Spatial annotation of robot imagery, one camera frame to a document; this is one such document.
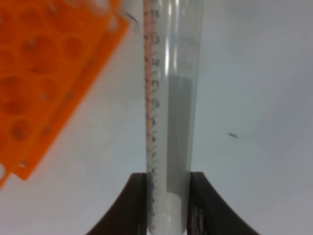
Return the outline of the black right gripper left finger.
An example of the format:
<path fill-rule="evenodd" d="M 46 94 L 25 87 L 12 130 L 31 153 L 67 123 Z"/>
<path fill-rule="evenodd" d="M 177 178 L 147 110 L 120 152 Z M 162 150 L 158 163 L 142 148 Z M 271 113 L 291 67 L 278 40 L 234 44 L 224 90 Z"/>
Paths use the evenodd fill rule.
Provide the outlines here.
<path fill-rule="evenodd" d="M 89 235 L 147 234 L 147 177 L 130 175 L 122 192 Z"/>

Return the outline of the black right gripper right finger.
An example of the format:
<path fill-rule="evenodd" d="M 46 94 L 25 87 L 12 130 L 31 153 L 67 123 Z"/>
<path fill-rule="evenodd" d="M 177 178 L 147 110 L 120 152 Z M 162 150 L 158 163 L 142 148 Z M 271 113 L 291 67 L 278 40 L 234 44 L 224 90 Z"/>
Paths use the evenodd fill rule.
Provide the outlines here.
<path fill-rule="evenodd" d="M 190 177 L 188 235 L 257 235 L 213 188 L 205 174 L 192 172 Z"/>

